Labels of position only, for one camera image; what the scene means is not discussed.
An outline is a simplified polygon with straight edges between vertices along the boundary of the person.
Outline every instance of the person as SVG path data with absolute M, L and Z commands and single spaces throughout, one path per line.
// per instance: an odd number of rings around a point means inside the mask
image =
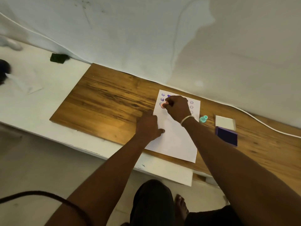
M 187 100 L 170 96 L 164 107 L 181 123 L 190 115 Z M 189 213 L 185 200 L 157 180 L 144 183 L 133 200 L 130 222 L 123 225 L 300 225 L 301 197 L 274 174 L 222 141 L 204 125 L 189 117 L 182 126 L 200 152 L 213 178 L 230 202 L 220 210 Z M 137 119 L 135 135 L 68 198 L 91 218 L 105 226 L 121 197 L 130 173 L 146 145 L 164 135 L 152 111 Z M 77 212 L 61 205 L 46 226 L 85 225 Z

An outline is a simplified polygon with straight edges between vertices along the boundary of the bracelet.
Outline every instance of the bracelet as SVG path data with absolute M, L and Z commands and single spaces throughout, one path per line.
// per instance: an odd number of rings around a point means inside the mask
M 188 118 L 188 117 L 193 117 L 193 116 L 187 116 L 187 117 L 185 117 L 182 121 L 181 121 L 181 126 L 182 126 L 182 124 L 183 124 L 183 122 Z

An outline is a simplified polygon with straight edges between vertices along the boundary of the green object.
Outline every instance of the green object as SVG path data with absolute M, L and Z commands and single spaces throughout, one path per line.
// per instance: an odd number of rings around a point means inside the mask
M 70 57 L 68 55 L 65 55 L 65 54 L 52 53 L 52 55 L 50 57 L 51 62 L 61 63 L 61 64 L 63 64 L 68 59 L 70 59 Z
M 200 122 L 205 123 L 207 119 L 208 119 L 207 116 L 202 116 L 200 117 Z

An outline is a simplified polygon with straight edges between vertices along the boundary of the foot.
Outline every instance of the foot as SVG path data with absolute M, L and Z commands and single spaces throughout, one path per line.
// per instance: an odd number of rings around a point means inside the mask
M 183 226 L 189 211 L 183 197 L 179 194 L 175 196 L 175 220 L 177 226 Z

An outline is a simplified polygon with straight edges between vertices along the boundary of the wood grain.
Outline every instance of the wood grain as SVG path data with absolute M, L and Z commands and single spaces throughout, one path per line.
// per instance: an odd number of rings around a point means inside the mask
M 160 89 L 200 100 L 200 114 L 208 116 L 205 125 L 212 132 L 214 115 L 234 118 L 238 133 L 237 149 L 301 194 L 301 139 L 277 133 L 232 107 L 97 64 L 90 66 L 50 120 L 125 144 L 135 133 L 136 118 L 143 111 L 154 109 Z M 275 129 L 301 136 L 300 129 L 257 117 Z M 191 163 L 149 150 L 145 152 L 210 174 L 199 153 L 196 163 Z

